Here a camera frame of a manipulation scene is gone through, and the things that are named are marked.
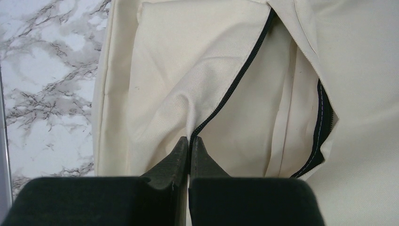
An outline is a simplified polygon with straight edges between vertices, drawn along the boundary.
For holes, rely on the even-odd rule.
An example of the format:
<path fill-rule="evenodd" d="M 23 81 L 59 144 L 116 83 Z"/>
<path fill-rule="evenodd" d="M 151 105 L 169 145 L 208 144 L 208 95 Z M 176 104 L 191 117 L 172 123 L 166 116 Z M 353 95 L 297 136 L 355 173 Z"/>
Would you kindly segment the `cream canvas backpack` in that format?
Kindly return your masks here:
<path fill-rule="evenodd" d="M 399 3 L 114 0 L 92 131 L 96 176 L 199 136 L 231 176 L 305 181 L 328 226 L 396 226 Z"/>

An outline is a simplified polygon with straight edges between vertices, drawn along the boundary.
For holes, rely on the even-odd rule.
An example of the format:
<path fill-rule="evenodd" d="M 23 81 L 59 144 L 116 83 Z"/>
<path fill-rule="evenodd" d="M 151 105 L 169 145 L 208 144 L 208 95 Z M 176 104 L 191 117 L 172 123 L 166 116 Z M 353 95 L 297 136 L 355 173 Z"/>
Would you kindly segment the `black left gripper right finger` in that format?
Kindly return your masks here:
<path fill-rule="evenodd" d="M 294 178 L 235 178 L 192 142 L 189 209 L 194 226 L 322 226 L 311 188 Z"/>

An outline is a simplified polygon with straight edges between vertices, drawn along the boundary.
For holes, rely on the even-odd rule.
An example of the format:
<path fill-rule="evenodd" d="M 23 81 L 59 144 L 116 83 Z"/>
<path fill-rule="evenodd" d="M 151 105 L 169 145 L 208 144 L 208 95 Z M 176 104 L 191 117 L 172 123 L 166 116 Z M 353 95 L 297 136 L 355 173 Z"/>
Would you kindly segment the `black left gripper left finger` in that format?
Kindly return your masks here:
<path fill-rule="evenodd" d="M 188 140 L 138 177 L 51 177 L 28 182 L 5 226 L 184 226 Z"/>

